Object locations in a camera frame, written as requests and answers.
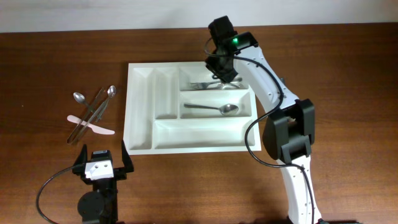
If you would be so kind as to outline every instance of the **metal tongs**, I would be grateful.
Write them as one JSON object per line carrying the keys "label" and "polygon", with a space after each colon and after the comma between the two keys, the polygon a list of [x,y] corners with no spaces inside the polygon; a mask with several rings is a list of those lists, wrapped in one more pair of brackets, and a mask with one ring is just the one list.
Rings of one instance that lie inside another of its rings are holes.
{"label": "metal tongs", "polygon": [[[98,92],[97,96],[94,99],[93,104],[91,105],[91,108],[94,108],[94,106],[97,104],[98,100],[100,100],[100,96],[101,94],[104,92],[104,88],[101,88],[100,91]],[[67,139],[67,143],[68,144],[74,144],[75,142],[79,141],[79,139],[81,138],[81,136],[83,135],[85,129],[87,128],[88,124],[96,117],[98,116],[101,111],[104,109],[105,107],[105,103],[102,103],[98,109],[93,113],[93,115],[91,115],[91,117],[89,118],[89,120],[86,122],[86,124],[79,129],[81,123],[88,117],[88,115],[90,115],[91,111],[90,109],[87,110],[87,112],[85,113],[84,117],[80,120],[80,122],[76,125],[75,129],[72,131],[72,133],[69,135],[69,138]]]}

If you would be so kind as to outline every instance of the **white wall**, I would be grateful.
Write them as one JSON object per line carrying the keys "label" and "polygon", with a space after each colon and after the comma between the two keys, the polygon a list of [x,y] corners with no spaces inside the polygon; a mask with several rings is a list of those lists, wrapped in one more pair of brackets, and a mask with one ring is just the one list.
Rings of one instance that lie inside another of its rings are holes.
{"label": "white wall", "polygon": [[0,32],[398,21],[398,0],[0,0]]}

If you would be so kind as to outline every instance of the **cable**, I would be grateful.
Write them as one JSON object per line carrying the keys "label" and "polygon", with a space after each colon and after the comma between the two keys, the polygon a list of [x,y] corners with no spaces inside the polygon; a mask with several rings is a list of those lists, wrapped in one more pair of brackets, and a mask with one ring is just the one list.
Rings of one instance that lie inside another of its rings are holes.
{"label": "cable", "polygon": [[44,187],[45,187],[51,180],[53,180],[54,178],[58,177],[59,175],[64,174],[64,173],[70,171],[71,169],[78,168],[78,167],[82,167],[83,165],[84,165],[84,164],[74,165],[74,166],[68,167],[68,168],[66,168],[66,169],[64,169],[64,170],[61,170],[60,172],[57,172],[56,174],[54,174],[52,177],[50,177],[50,178],[43,184],[43,186],[40,188],[39,192],[37,193],[37,196],[36,196],[36,209],[37,209],[37,211],[39,212],[40,216],[43,217],[45,220],[47,220],[49,223],[58,224],[58,223],[54,222],[53,220],[49,219],[47,216],[45,216],[44,213],[42,212],[42,210],[40,209],[40,206],[39,206],[39,198],[40,198],[40,195],[42,194],[42,191],[43,191]]}
{"label": "cable", "polygon": [[306,182],[307,187],[308,187],[308,193],[310,194],[310,200],[311,200],[311,205],[312,205],[312,221],[311,221],[311,223],[314,224],[314,219],[315,219],[315,206],[314,206],[314,203],[313,203],[313,195],[312,195],[312,191],[311,191],[310,181],[309,181],[309,179],[308,179],[307,173],[305,172],[305,168],[304,168],[304,167],[301,167],[301,166],[299,166],[299,165],[297,165],[297,164],[277,165],[277,164],[270,164],[270,163],[268,163],[268,162],[264,162],[264,161],[262,161],[260,158],[258,158],[258,157],[252,152],[252,150],[250,149],[249,141],[248,141],[249,132],[250,132],[250,130],[253,128],[253,126],[256,125],[258,122],[262,121],[263,119],[265,119],[266,117],[268,117],[270,114],[272,114],[273,112],[275,112],[275,111],[276,111],[277,109],[279,109],[279,107],[281,106],[281,104],[282,104],[282,102],[283,102],[283,100],[284,100],[284,92],[282,91],[282,87],[280,86],[280,84],[279,84],[278,80],[276,79],[276,77],[273,76],[273,74],[272,74],[265,66],[263,66],[261,63],[255,61],[255,60],[251,60],[251,59],[249,59],[249,58],[237,57],[237,56],[216,55],[216,54],[211,54],[211,53],[209,53],[209,51],[207,51],[207,45],[208,45],[208,43],[209,43],[210,40],[211,40],[211,38],[209,38],[209,39],[206,41],[205,46],[204,46],[204,50],[205,50],[205,53],[207,54],[207,56],[210,56],[210,57],[218,57],[218,58],[221,58],[221,57],[231,57],[231,58],[236,59],[236,60],[244,60],[244,61],[247,61],[247,62],[251,62],[251,63],[257,65],[258,67],[261,67],[264,71],[266,71],[266,73],[272,78],[272,81],[274,81],[275,85],[277,86],[278,91],[279,91],[279,93],[280,93],[278,104],[277,104],[273,109],[271,109],[271,110],[268,111],[266,114],[262,115],[261,117],[259,117],[257,120],[253,121],[253,122],[249,125],[249,127],[248,127],[247,130],[246,130],[246,132],[244,133],[244,144],[246,145],[246,149],[248,149],[250,155],[251,155],[256,161],[258,161],[259,163],[261,163],[261,164],[264,165],[264,166],[272,167],[272,168],[296,167],[296,168],[298,168],[299,170],[302,171],[302,174],[303,174],[303,176],[304,176],[305,182]]}

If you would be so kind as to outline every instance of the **pink knife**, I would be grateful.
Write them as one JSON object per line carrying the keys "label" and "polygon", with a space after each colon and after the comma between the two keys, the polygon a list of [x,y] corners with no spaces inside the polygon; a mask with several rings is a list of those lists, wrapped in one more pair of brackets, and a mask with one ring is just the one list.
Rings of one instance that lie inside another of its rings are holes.
{"label": "pink knife", "polygon": [[[80,122],[80,118],[78,118],[78,117],[76,117],[74,115],[69,115],[67,117],[67,120],[70,121],[70,122],[73,122],[75,124],[78,124]],[[81,122],[81,125],[85,125],[85,124],[86,124],[86,121],[82,121]],[[114,134],[114,131],[98,127],[97,125],[94,125],[94,124],[88,124],[88,127],[91,128],[94,133],[98,133],[98,134]]]}

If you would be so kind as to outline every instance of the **metal spoon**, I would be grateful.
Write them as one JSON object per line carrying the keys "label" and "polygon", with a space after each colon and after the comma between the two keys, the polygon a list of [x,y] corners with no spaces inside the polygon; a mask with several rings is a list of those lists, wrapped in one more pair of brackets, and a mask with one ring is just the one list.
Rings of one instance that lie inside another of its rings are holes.
{"label": "metal spoon", "polygon": [[110,100],[112,97],[114,97],[115,94],[116,94],[116,87],[115,87],[114,85],[111,85],[111,86],[108,88],[108,97],[107,97],[107,99],[104,101],[105,106],[104,106],[104,108],[102,109],[102,111],[99,113],[96,122],[97,122],[99,119],[101,119],[102,114],[104,113],[106,107],[108,106],[109,100]]}
{"label": "metal spoon", "polygon": [[87,103],[86,98],[85,98],[85,96],[83,96],[83,94],[74,92],[74,93],[73,93],[73,97],[74,97],[74,99],[75,99],[78,103],[81,103],[81,104],[83,104],[83,105],[86,105],[87,108],[88,108],[91,112],[94,113],[94,110],[93,110],[92,107]]}
{"label": "metal spoon", "polygon": [[239,107],[236,105],[232,104],[226,104],[224,106],[221,106],[219,108],[215,108],[212,106],[203,106],[203,105],[194,105],[191,103],[184,103],[185,108],[197,108],[197,109],[212,109],[212,110],[218,110],[220,111],[221,114],[223,115],[234,115],[239,111]]}

